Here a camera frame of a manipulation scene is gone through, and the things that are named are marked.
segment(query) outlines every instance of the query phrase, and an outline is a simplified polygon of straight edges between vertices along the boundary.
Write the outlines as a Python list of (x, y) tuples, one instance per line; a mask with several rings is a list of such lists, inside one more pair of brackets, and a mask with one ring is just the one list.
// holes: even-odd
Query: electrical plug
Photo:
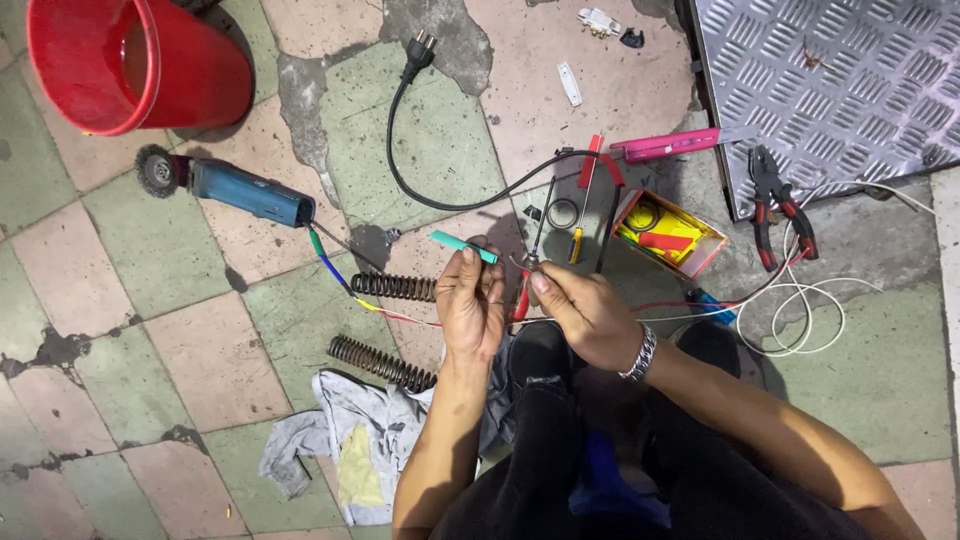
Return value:
[(436, 44), (437, 40), (425, 34), (423, 30), (420, 30), (417, 37), (410, 38), (410, 42), (407, 43), (407, 65), (403, 68), (403, 75), (400, 76), (404, 83), (411, 85), (417, 74), (430, 65), (435, 56), (433, 47)]

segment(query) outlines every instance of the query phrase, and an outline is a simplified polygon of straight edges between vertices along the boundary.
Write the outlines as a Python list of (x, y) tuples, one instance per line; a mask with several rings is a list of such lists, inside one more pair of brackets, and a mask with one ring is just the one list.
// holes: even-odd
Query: yellow screwdriver handle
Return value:
[(584, 237), (584, 230), (581, 227), (573, 232), (573, 239), (570, 240), (570, 253), (566, 256), (566, 261), (570, 264), (576, 264), (577, 258), (580, 257), (580, 241)]

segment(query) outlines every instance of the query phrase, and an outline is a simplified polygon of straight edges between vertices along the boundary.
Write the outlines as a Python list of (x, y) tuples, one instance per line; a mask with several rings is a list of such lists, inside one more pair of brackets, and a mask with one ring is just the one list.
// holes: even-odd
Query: pink utility knife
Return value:
[(614, 148), (623, 148), (623, 159), (628, 163), (655, 160), (674, 154), (686, 154), (706, 150), (718, 144), (736, 142), (753, 138), (759, 131), (759, 126), (741, 126), (739, 128), (706, 128), (672, 135), (659, 135), (647, 138), (635, 138), (615, 142), (610, 145)]

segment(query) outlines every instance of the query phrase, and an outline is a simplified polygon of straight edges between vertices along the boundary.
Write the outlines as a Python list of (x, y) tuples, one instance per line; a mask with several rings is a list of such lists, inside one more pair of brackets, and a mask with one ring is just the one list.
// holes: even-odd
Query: rusty spring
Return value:
[(355, 339), (340, 334), (330, 340), (326, 353), (340, 361), (373, 373), (417, 394), (437, 384), (437, 376), (412, 366)]
[(361, 272), (350, 279), (353, 292), (400, 300), (437, 302), (437, 280)]

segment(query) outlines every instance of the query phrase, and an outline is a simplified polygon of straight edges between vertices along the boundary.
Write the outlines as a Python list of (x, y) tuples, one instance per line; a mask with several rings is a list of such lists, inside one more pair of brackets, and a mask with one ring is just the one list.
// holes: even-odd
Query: fingernail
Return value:
[(550, 283), (547, 282), (546, 276), (540, 272), (534, 272), (530, 275), (530, 284), (534, 286), (534, 290), (537, 292), (546, 292), (546, 289), (550, 287)]

